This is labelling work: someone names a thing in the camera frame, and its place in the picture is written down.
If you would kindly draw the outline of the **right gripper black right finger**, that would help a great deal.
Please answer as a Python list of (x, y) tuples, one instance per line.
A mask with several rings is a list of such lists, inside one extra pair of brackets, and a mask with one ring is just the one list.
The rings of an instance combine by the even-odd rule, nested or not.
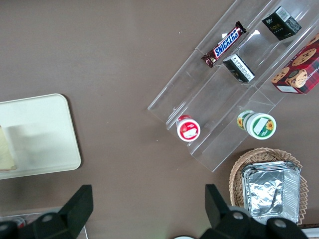
[(266, 239), (266, 226), (239, 210), (231, 210), (216, 185), (205, 185), (205, 210), (211, 227), (202, 239)]

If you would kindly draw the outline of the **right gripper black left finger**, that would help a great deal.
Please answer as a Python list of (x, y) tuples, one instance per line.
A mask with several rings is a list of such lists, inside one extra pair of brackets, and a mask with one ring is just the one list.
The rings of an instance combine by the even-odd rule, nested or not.
[(18, 231), (20, 239), (75, 239), (93, 212), (91, 185), (83, 185), (58, 211), (41, 215)]

